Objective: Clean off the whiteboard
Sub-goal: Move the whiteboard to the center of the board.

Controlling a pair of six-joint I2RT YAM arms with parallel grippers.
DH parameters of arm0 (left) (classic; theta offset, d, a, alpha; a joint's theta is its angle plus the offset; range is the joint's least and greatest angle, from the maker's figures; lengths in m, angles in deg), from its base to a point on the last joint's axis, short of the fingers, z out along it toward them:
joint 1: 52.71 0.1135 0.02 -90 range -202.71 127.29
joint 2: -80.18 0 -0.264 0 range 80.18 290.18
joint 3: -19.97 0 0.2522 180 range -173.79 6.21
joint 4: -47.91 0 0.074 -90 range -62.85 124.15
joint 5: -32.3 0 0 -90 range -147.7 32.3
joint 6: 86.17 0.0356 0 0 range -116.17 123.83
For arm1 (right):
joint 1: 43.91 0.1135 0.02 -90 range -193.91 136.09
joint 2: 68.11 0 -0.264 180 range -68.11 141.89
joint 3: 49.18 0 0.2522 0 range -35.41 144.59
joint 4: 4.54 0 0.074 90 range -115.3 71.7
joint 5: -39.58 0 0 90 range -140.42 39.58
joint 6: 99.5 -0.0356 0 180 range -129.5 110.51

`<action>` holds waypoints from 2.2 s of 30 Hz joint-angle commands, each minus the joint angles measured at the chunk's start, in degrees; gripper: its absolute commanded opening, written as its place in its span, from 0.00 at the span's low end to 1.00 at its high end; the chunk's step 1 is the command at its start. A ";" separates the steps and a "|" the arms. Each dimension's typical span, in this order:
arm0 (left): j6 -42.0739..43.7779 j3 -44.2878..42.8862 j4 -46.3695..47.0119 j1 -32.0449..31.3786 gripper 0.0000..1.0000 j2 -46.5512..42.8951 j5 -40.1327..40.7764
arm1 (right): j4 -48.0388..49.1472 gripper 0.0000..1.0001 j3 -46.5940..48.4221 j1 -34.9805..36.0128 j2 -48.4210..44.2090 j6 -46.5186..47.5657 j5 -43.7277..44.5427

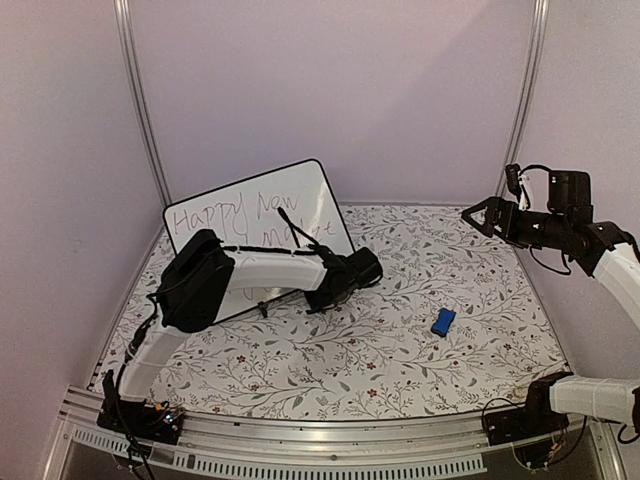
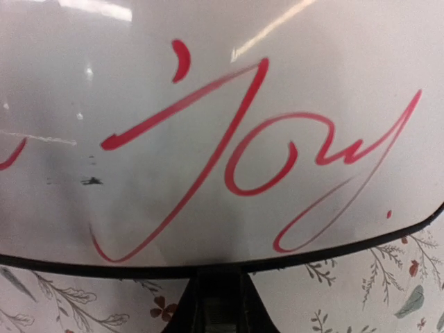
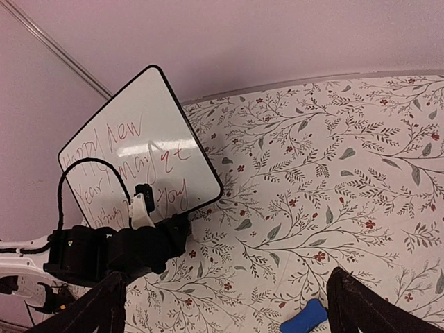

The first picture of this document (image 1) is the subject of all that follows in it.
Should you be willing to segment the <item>white whiteboard black frame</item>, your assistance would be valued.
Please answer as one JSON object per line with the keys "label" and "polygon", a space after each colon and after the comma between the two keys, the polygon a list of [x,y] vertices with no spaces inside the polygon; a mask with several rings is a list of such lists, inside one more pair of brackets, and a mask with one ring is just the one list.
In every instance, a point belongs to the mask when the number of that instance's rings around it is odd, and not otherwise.
{"label": "white whiteboard black frame", "polygon": [[[310,238],[335,253],[354,245],[321,163],[315,159],[255,175],[174,203],[163,212],[175,254],[201,229],[211,229],[226,246],[292,249]],[[230,292],[218,322],[294,291],[244,288]]]}

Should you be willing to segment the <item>blue whiteboard eraser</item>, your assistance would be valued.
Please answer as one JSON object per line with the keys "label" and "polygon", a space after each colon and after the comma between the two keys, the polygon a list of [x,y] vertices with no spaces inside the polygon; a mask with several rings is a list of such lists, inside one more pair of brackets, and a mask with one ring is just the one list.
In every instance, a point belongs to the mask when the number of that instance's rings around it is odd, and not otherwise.
{"label": "blue whiteboard eraser", "polygon": [[441,308],[438,312],[438,316],[431,326],[431,332],[439,337],[446,337],[449,333],[451,325],[455,320],[456,312]]}

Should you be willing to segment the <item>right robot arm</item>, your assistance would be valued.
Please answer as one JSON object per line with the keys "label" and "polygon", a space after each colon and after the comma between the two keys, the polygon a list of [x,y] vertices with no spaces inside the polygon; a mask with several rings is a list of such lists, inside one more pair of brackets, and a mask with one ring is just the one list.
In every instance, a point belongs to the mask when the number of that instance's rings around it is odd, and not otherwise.
{"label": "right robot arm", "polygon": [[[536,212],[525,186],[526,173],[517,164],[506,166],[507,188],[514,200],[489,197],[463,210],[462,220],[484,236],[496,236],[520,249],[559,251],[563,262],[575,262],[637,321],[639,247],[615,223],[594,221],[589,174],[548,169],[547,209]],[[482,427],[490,444],[499,445],[564,429],[571,414],[637,430],[639,383],[567,371],[548,374],[529,384],[523,406],[484,414]]]}

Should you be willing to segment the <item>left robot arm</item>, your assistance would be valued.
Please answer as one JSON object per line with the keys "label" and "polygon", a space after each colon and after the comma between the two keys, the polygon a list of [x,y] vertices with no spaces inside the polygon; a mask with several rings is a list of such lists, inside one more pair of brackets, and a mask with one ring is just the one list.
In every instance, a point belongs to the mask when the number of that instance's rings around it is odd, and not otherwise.
{"label": "left robot arm", "polygon": [[152,314],[135,331],[119,371],[105,375],[102,411],[126,433],[141,433],[149,423],[146,398],[154,379],[190,335],[218,322],[233,290],[300,290],[314,314],[344,303],[382,277],[379,259],[366,247],[341,255],[314,238],[292,249],[226,246],[213,230],[201,229],[165,268],[158,289],[148,294]]}

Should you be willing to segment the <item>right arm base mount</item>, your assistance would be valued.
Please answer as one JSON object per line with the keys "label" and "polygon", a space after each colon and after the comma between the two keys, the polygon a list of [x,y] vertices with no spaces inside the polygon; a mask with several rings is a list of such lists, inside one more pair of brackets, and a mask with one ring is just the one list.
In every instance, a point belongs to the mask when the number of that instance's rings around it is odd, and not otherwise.
{"label": "right arm base mount", "polygon": [[516,460],[529,470],[547,468],[562,448],[570,425],[566,414],[517,406],[506,398],[489,400],[481,413],[481,425],[489,445],[514,446],[517,442],[559,433],[556,440],[528,443],[514,449]]}

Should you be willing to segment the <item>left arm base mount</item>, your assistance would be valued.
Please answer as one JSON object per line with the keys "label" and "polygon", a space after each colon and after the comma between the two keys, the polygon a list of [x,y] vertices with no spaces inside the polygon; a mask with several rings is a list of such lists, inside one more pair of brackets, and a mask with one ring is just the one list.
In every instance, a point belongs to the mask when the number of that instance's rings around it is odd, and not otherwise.
{"label": "left arm base mount", "polygon": [[112,432],[130,435],[168,445],[177,445],[182,433],[184,410],[164,401],[151,405],[143,401],[125,401],[118,393],[121,374],[109,370],[102,380],[103,403],[97,426]]}

